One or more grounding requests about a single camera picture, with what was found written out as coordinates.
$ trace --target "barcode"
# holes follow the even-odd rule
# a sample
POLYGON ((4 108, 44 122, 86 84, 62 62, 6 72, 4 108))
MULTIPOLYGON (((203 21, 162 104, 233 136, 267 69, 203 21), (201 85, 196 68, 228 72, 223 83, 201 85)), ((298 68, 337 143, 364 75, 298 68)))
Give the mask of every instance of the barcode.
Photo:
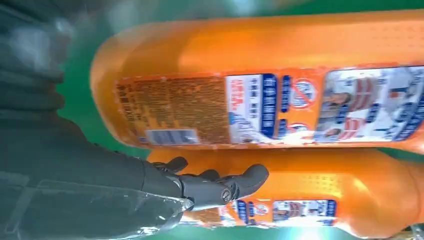
POLYGON ((194 145, 199 144, 196 130, 146 130, 153 145, 194 145))

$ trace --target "plastic wrap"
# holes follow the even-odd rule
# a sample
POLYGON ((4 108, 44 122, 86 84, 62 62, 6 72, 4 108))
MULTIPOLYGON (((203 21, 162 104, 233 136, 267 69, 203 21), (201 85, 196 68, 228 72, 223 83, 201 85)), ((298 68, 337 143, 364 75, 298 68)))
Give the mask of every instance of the plastic wrap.
POLYGON ((132 189, 0 175, 0 239, 132 239, 171 228, 192 202, 132 189))
POLYGON ((424 240, 424 224, 414 224, 411 226, 414 240, 424 240))

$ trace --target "green background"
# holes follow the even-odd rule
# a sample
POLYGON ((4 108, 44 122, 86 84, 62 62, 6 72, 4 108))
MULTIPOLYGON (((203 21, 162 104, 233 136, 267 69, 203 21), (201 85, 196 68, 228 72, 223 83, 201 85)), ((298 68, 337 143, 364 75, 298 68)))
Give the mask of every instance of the green background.
MULTIPOLYGON (((75 38, 69 50, 69 59, 64 65, 65 82, 58 87, 58 90, 66 97, 65 108, 59 113, 77 123, 91 142, 110 150, 145 158, 149 151, 120 144, 109 134, 91 97, 89 74, 92 60, 99 46, 114 34, 148 22, 424 8, 422 0, 291 0, 290 2, 287 0, 125 0, 115 1, 114 5, 96 14, 82 13, 75 23, 75 38)), ((382 149, 382 151, 403 160, 418 161, 423 158, 413 153, 393 149, 382 149)), ((148 238, 149 240, 355 239, 330 227, 281 229, 234 227, 209 230, 189 226, 180 226, 148 238)))

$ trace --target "orange label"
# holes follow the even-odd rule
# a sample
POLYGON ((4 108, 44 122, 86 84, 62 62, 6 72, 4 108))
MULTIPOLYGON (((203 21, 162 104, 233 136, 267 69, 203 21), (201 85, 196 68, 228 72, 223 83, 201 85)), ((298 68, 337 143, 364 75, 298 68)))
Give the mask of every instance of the orange label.
POLYGON ((120 79, 145 145, 399 142, 424 119, 424 67, 287 68, 120 79))

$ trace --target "robotic hand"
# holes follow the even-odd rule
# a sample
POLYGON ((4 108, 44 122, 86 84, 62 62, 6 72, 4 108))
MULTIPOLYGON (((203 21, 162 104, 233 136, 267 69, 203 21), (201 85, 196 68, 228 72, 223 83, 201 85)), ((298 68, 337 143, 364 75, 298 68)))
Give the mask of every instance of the robotic hand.
POLYGON ((197 211, 254 193, 262 165, 220 177, 176 173, 187 162, 154 163, 90 143, 60 117, 72 17, 115 1, 0 3, 0 239, 129 239, 175 226, 197 211))
POLYGON ((230 201, 249 196, 267 180, 268 170, 261 164, 250 166, 241 175, 220 177, 216 170, 208 169, 199 175, 176 175, 187 166, 187 160, 176 157, 168 163, 154 162, 180 189, 183 198, 190 199, 191 211, 219 207, 230 201))

